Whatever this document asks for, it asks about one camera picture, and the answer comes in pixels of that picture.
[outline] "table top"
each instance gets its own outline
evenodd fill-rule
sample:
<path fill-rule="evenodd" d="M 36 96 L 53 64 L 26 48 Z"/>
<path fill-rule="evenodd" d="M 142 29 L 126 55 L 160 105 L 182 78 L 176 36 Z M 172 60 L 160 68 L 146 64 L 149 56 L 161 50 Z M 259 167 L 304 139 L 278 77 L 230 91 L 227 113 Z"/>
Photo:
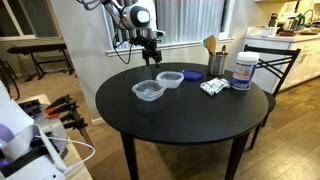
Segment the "table top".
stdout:
<path fill-rule="evenodd" d="M 176 89 L 166 89 L 159 99 L 139 99 L 132 86 L 155 79 L 162 71 L 200 70 L 199 81 L 182 81 Z M 223 89 L 214 96 L 200 84 L 215 76 L 207 75 L 207 66 L 191 63 L 163 63 L 123 71 L 107 81 L 96 94 L 102 118 L 121 133 L 165 144 L 202 144 L 239 137 L 255 128 L 267 113 L 267 98 L 254 83 L 249 90 Z M 229 82 L 232 73 L 222 77 Z"/>
<path fill-rule="evenodd" d="M 47 51 L 56 51 L 60 49 L 67 49 L 65 43 L 61 44 L 43 44 L 43 45 L 34 45 L 34 46 L 19 46 L 11 47 L 7 50 L 10 54 L 29 54 L 35 52 L 47 52 Z"/>

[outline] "white wall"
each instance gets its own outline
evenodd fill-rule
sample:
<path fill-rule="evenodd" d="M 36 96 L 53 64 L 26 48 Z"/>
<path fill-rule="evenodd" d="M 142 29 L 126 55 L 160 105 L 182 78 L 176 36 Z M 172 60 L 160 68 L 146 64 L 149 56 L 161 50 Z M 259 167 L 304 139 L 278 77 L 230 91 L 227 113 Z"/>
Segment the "white wall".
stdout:
<path fill-rule="evenodd" d="M 51 3 L 91 116 L 93 119 L 99 119 L 100 115 L 95 106 L 95 94 L 100 85 L 111 76 L 128 68 L 145 65 L 145 62 L 140 53 L 132 55 L 129 65 L 123 64 L 118 57 L 105 55 L 108 39 L 100 8 L 86 11 L 75 0 L 51 0 Z M 229 52 L 227 69 L 233 69 L 236 56 L 243 48 L 246 28 L 266 25 L 271 12 L 281 10 L 283 4 L 255 3 L 253 0 L 239 3 L 234 33 L 236 39 L 232 43 L 226 44 L 227 52 Z M 207 64 L 208 61 L 208 52 L 201 46 L 163 50 L 162 56 L 162 62 Z"/>

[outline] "floor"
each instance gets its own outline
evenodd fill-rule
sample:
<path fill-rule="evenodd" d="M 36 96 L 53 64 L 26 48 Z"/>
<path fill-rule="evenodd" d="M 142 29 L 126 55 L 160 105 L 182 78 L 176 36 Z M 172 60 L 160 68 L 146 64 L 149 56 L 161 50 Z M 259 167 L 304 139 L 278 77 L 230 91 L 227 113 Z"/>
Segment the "floor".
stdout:
<path fill-rule="evenodd" d="M 44 93 L 52 102 L 69 94 L 89 124 L 86 129 L 97 151 L 85 163 L 93 179 L 130 179 L 119 133 L 107 124 L 91 124 L 75 74 L 49 73 L 41 80 L 23 82 L 20 78 L 17 82 L 22 99 Z M 319 89 L 320 79 L 316 78 L 278 95 L 277 106 L 261 130 L 256 146 L 243 154 L 235 179 L 320 179 Z M 78 130 L 67 131 L 71 139 L 84 142 Z M 231 142 L 168 146 L 137 140 L 140 179 L 223 179 L 230 145 Z M 75 146 L 82 158 L 90 154 L 88 148 Z"/>

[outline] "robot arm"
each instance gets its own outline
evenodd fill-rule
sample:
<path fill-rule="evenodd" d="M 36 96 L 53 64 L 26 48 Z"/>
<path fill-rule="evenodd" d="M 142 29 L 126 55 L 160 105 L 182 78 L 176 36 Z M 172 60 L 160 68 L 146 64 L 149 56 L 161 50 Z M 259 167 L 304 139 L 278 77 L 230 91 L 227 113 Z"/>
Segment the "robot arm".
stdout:
<path fill-rule="evenodd" d="M 88 4 L 91 2 L 86 4 L 82 0 L 87 10 Z M 100 2 L 105 6 L 119 28 L 125 30 L 138 29 L 137 37 L 130 38 L 129 43 L 143 46 L 142 54 L 146 65 L 149 65 L 149 58 L 151 57 L 158 67 L 158 63 L 162 60 L 161 52 L 157 50 L 157 43 L 160 42 L 158 37 L 164 36 L 165 32 L 157 29 L 153 0 L 137 0 L 136 3 L 126 7 L 119 5 L 116 0 L 100 0 Z"/>

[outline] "window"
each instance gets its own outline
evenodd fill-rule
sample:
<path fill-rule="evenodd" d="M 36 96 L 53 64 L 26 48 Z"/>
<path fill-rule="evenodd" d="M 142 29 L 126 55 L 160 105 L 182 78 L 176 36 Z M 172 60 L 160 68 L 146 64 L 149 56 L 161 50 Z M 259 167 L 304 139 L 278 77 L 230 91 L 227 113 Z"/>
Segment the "window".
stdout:
<path fill-rule="evenodd" d="M 232 18 L 234 6 L 238 0 L 154 0 L 157 14 L 157 28 L 165 31 L 158 47 L 181 47 L 199 45 L 204 38 L 214 35 L 219 39 L 232 37 Z M 134 0 L 118 0 L 119 4 L 126 6 Z M 112 39 L 114 37 L 115 23 L 110 14 L 105 11 L 107 33 L 110 39 L 108 53 L 113 55 Z M 135 32 L 121 30 L 116 37 L 121 43 L 127 37 L 134 36 Z M 130 44 L 123 43 L 117 50 L 127 50 Z"/>
<path fill-rule="evenodd" d="M 57 37 L 46 0 L 0 0 L 0 39 Z"/>

